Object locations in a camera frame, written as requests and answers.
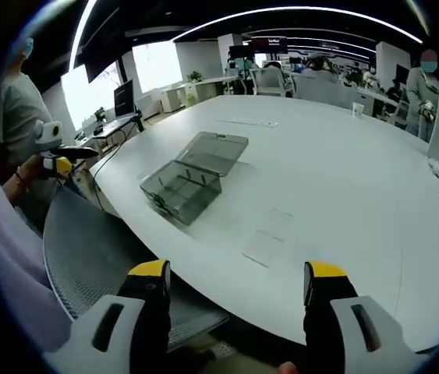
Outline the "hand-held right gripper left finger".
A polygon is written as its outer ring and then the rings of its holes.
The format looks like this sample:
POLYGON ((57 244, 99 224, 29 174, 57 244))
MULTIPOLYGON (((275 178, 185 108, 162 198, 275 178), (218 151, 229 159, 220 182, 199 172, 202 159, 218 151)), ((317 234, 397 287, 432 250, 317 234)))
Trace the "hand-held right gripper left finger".
POLYGON ((72 324, 69 371, 156 373, 170 332, 171 266, 166 259, 141 263, 116 295, 105 295, 72 324))

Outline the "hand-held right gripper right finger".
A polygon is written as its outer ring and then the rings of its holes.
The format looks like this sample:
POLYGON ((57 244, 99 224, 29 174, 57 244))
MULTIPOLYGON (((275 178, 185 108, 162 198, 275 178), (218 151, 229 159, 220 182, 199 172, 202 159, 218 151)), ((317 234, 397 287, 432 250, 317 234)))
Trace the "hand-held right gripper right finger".
POLYGON ((359 296, 339 266, 304 266, 303 330, 308 373, 412 373, 418 354, 401 325, 370 296, 359 296))

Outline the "person's left hand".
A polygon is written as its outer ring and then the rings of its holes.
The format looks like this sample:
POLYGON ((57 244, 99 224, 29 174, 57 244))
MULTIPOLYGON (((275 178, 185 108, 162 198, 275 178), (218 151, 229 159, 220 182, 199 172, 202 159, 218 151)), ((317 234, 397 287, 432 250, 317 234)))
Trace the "person's left hand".
POLYGON ((40 154, 31 156, 17 168, 16 173, 27 183, 36 179, 46 178, 47 172, 44 169, 44 158, 40 154))

